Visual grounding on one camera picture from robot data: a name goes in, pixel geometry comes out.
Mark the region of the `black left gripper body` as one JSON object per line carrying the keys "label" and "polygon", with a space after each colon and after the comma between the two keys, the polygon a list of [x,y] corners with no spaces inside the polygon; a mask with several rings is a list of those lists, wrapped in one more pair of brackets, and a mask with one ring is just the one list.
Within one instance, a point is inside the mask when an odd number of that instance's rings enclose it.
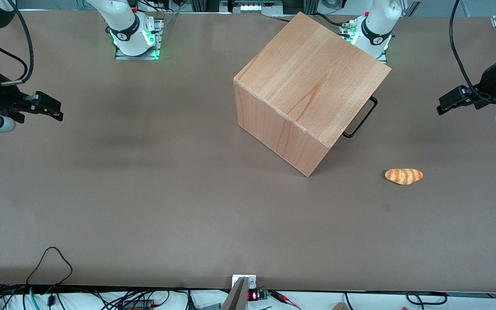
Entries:
{"label": "black left gripper body", "polygon": [[470,91],[463,94],[459,106],[474,105],[475,107],[485,107],[489,104],[496,105],[496,63],[486,69],[481,76],[480,82],[474,85],[477,94]]}

